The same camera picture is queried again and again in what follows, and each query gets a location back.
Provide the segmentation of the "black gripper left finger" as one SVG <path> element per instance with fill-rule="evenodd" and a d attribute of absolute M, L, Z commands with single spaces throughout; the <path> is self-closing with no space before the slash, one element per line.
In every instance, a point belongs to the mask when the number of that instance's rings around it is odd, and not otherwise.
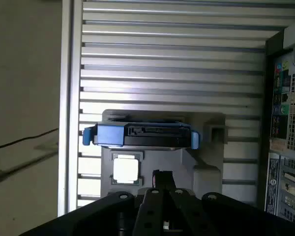
<path fill-rule="evenodd" d="M 125 191 L 104 198 L 24 232 L 25 236 L 139 236 L 162 232 L 162 197 L 156 189 L 152 172 L 152 187 L 136 196 Z"/>

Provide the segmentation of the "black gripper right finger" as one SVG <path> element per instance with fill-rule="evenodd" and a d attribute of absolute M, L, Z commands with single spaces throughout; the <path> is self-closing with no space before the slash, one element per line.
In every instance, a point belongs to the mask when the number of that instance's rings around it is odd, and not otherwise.
<path fill-rule="evenodd" d="M 177 188 L 171 171 L 164 184 L 188 236 L 295 236 L 295 223 L 217 192 L 198 199 Z"/>

